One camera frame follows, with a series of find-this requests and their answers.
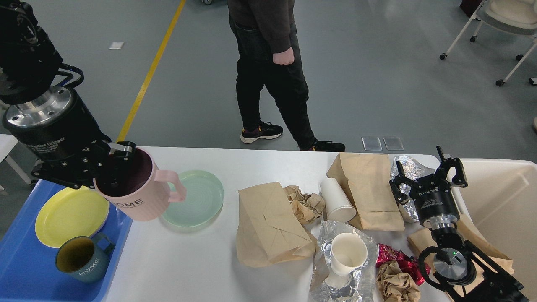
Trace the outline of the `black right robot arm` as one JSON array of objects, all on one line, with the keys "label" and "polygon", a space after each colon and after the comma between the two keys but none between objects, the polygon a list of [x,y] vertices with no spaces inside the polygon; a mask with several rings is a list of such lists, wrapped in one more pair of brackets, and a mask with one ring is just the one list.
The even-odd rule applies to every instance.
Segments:
[{"label": "black right robot arm", "polygon": [[445,291],[455,302],[527,302],[523,285],[459,233],[460,214],[451,193],[468,186],[458,157],[445,157],[433,174],[412,180],[396,161],[398,174],[390,180],[395,201],[414,201],[420,225],[431,231],[435,246],[419,255],[418,266],[426,283]]}]

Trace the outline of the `brown paper bag under arm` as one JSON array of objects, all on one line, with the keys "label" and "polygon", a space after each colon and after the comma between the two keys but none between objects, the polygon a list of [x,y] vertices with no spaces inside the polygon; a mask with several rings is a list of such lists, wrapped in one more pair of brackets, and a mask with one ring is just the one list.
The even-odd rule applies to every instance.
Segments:
[{"label": "brown paper bag under arm", "polygon": [[508,257],[493,247],[466,216],[453,224],[447,217],[408,237],[428,285],[453,302],[526,302],[522,284]]}]

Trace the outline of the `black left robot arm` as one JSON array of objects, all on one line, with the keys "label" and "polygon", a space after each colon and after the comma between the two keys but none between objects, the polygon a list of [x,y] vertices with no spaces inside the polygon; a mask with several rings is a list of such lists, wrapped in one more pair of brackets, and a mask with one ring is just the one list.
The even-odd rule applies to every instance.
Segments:
[{"label": "black left robot arm", "polygon": [[73,189],[119,187],[136,146],[100,130],[75,91],[83,71],[63,63],[28,3],[2,0],[0,25],[2,123],[38,157],[32,175]]}]

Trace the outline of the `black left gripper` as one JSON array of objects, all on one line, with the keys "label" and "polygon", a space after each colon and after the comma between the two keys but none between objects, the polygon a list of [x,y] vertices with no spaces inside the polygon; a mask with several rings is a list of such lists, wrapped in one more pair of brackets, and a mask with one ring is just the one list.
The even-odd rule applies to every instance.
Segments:
[{"label": "black left gripper", "polygon": [[73,189],[119,191],[134,162],[136,144],[110,142],[79,94],[54,86],[33,108],[11,106],[3,126],[40,160],[31,175]]}]

